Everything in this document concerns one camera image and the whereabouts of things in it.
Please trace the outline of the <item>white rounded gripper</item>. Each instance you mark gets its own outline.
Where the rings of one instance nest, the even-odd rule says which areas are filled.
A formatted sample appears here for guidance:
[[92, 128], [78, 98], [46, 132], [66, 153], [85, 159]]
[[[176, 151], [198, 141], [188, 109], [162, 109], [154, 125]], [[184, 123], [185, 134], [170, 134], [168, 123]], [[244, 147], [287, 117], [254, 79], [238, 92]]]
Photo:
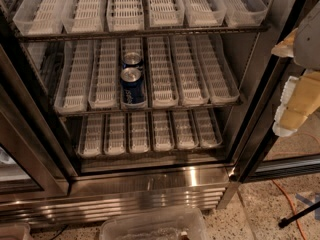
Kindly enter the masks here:
[[[320, 70], [320, 2], [271, 53], [293, 58], [296, 64]], [[272, 130], [279, 137], [295, 133], [320, 107], [320, 72], [307, 71], [300, 77], [290, 76], [284, 85], [281, 104], [276, 110]]]

